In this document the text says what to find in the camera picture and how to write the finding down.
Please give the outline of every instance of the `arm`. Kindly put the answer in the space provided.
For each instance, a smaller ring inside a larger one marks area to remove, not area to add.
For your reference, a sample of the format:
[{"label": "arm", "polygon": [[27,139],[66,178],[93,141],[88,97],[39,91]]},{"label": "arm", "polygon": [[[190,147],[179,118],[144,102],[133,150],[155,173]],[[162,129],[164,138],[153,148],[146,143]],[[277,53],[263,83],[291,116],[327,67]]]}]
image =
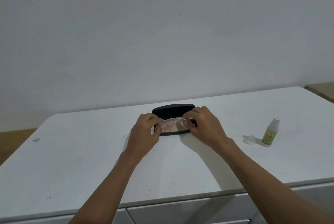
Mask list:
[{"label": "arm", "polygon": [[183,118],[187,117],[194,118],[197,122],[197,127],[188,123],[191,133],[227,162],[269,224],[334,224],[325,213],[244,154],[226,136],[219,120],[207,107],[196,107],[183,115]]},{"label": "arm", "polygon": [[69,224],[110,224],[113,221],[132,172],[158,142],[161,126],[157,126],[153,135],[151,135],[151,128],[162,121],[161,118],[151,113],[139,116],[131,130],[127,147],[121,153],[115,167]]}]

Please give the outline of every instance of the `spray bottle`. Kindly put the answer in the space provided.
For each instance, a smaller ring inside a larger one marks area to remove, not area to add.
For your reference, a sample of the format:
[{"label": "spray bottle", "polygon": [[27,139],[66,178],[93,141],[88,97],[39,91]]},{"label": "spray bottle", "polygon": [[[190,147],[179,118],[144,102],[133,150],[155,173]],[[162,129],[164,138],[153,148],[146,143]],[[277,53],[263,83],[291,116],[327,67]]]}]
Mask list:
[{"label": "spray bottle", "polygon": [[269,124],[269,126],[267,127],[267,129],[265,130],[265,134],[263,135],[262,138],[262,143],[263,146],[265,147],[270,147],[273,139],[275,138],[277,132],[278,132],[278,125],[280,124],[280,118],[279,117],[275,117]]}]

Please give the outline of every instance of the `white spray cap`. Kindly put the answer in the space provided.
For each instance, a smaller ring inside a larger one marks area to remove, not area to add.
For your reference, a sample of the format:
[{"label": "white spray cap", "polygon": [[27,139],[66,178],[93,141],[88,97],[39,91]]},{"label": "white spray cap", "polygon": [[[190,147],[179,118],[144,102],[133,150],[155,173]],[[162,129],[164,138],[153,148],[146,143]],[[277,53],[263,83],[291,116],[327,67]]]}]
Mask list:
[{"label": "white spray cap", "polygon": [[279,124],[280,124],[280,118],[279,117],[274,117],[273,120],[270,122],[269,126],[278,127]]}]

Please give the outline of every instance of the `right hand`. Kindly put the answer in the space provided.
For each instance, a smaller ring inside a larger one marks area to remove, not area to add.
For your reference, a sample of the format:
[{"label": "right hand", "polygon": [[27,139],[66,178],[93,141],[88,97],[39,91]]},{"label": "right hand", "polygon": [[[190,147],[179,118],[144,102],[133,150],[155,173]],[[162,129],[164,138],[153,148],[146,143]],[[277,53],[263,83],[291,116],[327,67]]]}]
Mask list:
[{"label": "right hand", "polygon": [[233,141],[226,136],[218,118],[206,106],[195,107],[191,111],[186,112],[182,118],[193,118],[196,120],[197,127],[191,121],[188,122],[191,134],[216,152],[221,143]]}]

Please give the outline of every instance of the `hand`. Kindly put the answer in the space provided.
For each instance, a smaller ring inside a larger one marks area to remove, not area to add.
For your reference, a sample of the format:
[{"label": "hand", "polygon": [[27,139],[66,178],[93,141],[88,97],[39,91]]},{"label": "hand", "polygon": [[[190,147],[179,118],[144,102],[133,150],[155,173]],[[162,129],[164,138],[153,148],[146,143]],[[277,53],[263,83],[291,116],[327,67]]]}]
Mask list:
[{"label": "hand", "polygon": [[158,142],[161,133],[161,125],[157,125],[155,132],[151,134],[151,128],[162,122],[152,113],[141,114],[132,127],[128,144],[124,152],[137,161],[140,161]]},{"label": "hand", "polygon": [[202,108],[195,107],[185,113],[182,118],[193,118],[196,120],[197,127],[191,121],[188,122],[191,134],[202,143],[211,147],[215,152],[218,151],[217,148],[219,148],[221,143],[233,141],[226,136],[218,118],[206,106]]}]

